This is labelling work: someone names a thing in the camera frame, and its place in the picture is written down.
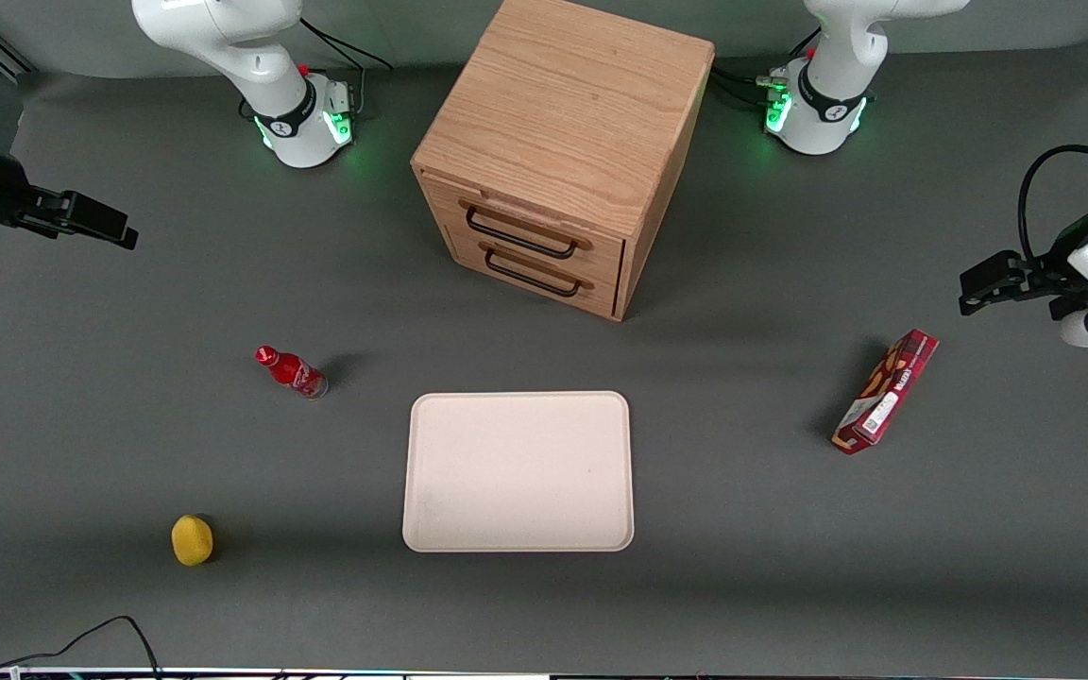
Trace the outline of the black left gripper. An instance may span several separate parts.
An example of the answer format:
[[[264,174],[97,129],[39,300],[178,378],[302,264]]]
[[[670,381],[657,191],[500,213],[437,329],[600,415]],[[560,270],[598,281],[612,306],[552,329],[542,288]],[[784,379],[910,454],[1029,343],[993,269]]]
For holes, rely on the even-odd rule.
[[[970,282],[961,281],[960,316],[979,313],[984,307],[1007,301],[1050,298],[1053,321],[1073,313],[1088,313],[1088,279],[1070,263],[1076,248],[1050,248],[1044,254],[1024,251],[1025,263],[1013,250],[997,251],[970,267]]]

